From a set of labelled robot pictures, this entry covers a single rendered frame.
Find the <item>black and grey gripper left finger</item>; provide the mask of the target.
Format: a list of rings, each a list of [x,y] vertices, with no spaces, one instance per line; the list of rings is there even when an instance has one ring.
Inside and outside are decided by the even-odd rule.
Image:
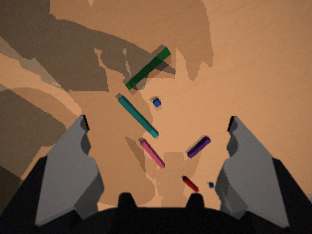
[[[99,212],[104,184],[80,115],[39,158],[0,216],[0,234],[67,234]],[[85,133],[86,132],[86,133]]]

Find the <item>turquoise rod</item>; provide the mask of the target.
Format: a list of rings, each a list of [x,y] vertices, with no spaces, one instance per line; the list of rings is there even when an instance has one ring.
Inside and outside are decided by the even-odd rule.
[[[141,115],[141,113],[125,98],[121,96],[118,102],[154,137],[158,137],[157,130]]]

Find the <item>pink rod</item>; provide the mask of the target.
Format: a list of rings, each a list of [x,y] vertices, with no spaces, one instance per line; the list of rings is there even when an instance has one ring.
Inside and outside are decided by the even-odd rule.
[[[141,145],[148,152],[148,154],[154,159],[154,161],[160,166],[160,168],[165,167],[165,163],[161,160],[161,158],[157,155],[157,153],[153,150],[153,148],[149,145],[149,143],[145,139],[141,140]]]

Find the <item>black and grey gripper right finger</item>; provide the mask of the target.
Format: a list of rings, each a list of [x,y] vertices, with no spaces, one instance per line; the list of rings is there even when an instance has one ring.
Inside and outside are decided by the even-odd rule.
[[[312,234],[312,203],[286,169],[237,117],[215,192],[220,211],[257,234]]]

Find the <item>dark red rod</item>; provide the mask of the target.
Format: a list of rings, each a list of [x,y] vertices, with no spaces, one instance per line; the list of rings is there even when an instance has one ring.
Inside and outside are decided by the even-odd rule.
[[[182,177],[183,182],[185,182],[192,190],[199,192],[198,187],[193,184],[186,176]]]

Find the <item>green rod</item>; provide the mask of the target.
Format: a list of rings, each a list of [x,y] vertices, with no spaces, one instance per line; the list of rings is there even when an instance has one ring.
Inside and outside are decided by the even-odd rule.
[[[155,69],[169,55],[171,55],[171,52],[166,47],[152,61],[150,61],[141,71],[139,71],[129,82],[127,82],[125,86],[129,90],[131,90],[137,83],[139,83],[145,76],[147,76],[153,69]]]

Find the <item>purple rod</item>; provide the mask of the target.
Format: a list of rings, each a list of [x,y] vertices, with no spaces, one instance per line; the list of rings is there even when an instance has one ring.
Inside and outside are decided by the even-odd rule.
[[[188,153],[189,158],[193,158],[198,152],[200,152],[205,146],[211,142],[209,137],[204,137],[195,147],[193,147]]]

